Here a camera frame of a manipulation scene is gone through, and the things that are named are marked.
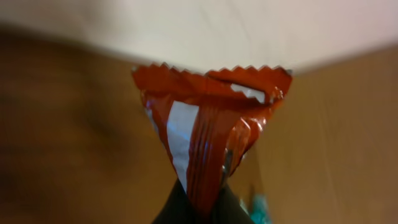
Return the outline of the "blue mouthwash bottle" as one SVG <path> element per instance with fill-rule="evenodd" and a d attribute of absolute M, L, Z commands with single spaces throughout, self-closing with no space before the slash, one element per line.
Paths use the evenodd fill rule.
<path fill-rule="evenodd" d="M 254 194 L 251 197 L 251 210 L 242 198 L 239 199 L 239 205 L 255 224 L 272 224 L 264 195 Z"/>

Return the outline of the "orange chocolate bar wrapper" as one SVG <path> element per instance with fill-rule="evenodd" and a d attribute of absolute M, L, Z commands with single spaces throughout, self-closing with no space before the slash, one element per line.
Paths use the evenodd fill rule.
<path fill-rule="evenodd" d="M 203 216 L 292 83 L 287 70 L 268 66 L 197 74 L 152 64 L 132 77 L 184 192 Z"/>

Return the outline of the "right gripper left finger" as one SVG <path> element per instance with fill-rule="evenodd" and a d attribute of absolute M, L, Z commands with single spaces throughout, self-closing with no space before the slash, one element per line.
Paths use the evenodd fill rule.
<path fill-rule="evenodd" d="M 177 179 L 162 210 L 152 224 L 197 224 L 198 216 Z"/>

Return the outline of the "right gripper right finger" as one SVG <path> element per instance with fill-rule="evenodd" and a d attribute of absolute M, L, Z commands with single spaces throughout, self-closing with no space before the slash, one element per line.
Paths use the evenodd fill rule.
<path fill-rule="evenodd" d="M 239 200 L 225 185 L 219 193 L 211 211 L 212 224 L 254 224 L 249 215 L 241 208 Z"/>

